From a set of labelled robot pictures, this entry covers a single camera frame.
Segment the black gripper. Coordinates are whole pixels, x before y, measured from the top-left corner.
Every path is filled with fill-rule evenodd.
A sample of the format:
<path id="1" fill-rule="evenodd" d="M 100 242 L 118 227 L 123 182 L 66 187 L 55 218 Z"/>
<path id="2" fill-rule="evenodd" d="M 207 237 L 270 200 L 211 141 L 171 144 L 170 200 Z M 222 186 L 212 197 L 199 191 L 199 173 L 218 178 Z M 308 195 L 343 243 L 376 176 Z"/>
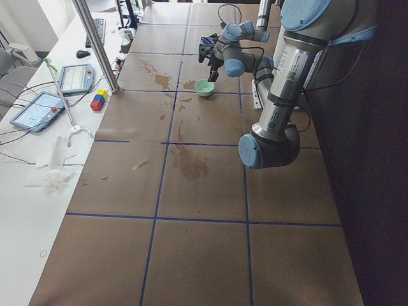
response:
<path id="1" fill-rule="evenodd" d="M 224 65 L 224 61 L 222 59 L 218 59 L 217 56 L 214 53 L 211 53 L 208 65 L 211 67 L 208 81 L 209 82 L 216 82 L 216 80 L 217 80 L 217 78 L 219 76 L 218 68 L 220 68 L 220 67 L 222 67 Z"/>
<path id="2" fill-rule="evenodd" d="M 207 36 L 207 37 L 211 37 L 213 39 L 213 41 L 214 41 L 213 45 L 207 45 L 207 46 L 208 47 L 216 47 L 217 44 L 218 44 L 218 41 L 219 41 L 219 35 L 217 33 L 214 33 L 214 34 L 212 34 L 210 36 Z"/>

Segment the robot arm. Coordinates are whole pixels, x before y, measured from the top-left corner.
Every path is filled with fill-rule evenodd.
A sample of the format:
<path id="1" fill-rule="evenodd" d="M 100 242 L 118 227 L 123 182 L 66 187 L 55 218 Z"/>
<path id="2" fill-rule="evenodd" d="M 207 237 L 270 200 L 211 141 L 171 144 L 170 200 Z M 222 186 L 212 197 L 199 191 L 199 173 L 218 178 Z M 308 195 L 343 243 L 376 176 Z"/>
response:
<path id="1" fill-rule="evenodd" d="M 219 48 L 221 51 L 226 48 L 240 50 L 240 42 L 242 40 L 266 43 L 270 37 L 268 21 L 271 5 L 270 1 L 260 1 L 256 25 L 254 25 L 250 20 L 242 20 L 242 11 L 237 4 L 221 3 L 217 9 L 221 32 L 201 37 L 200 46 L 207 49 L 210 49 L 210 47 L 213 49 Z M 233 21 L 227 22 L 221 17 L 221 9 L 227 6 L 234 8 L 238 12 L 238 23 Z"/>
<path id="2" fill-rule="evenodd" d="M 208 61 L 210 82 L 216 81 L 219 68 L 232 78 L 254 77 L 263 111 L 238 143 L 246 167 L 280 167 L 296 159 L 300 137 L 290 116 L 316 55 L 333 45 L 369 40 L 378 6 L 377 1 L 284 1 L 273 57 L 245 53 L 240 44 L 269 39 L 271 1 L 260 2 L 256 22 L 222 23 L 220 34 L 201 39 L 199 59 Z"/>

